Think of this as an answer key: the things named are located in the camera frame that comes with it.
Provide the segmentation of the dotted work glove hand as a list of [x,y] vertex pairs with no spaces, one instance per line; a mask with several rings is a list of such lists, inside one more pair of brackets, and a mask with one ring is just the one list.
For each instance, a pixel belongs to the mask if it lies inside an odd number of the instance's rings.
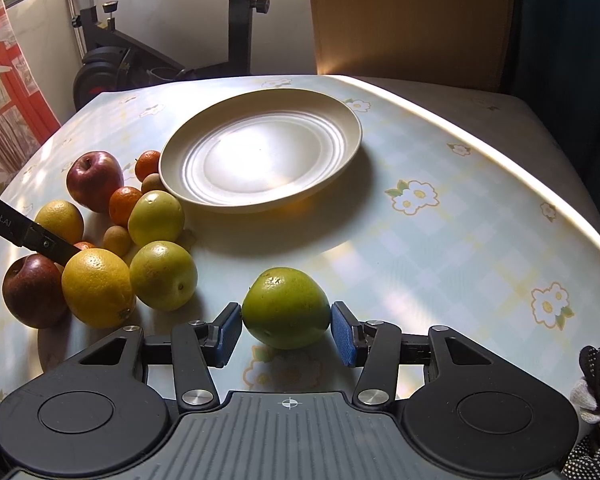
[[592,429],[573,448],[562,474],[567,479],[600,480],[600,348],[583,347],[579,365],[582,377],[569,397],[580,419]]

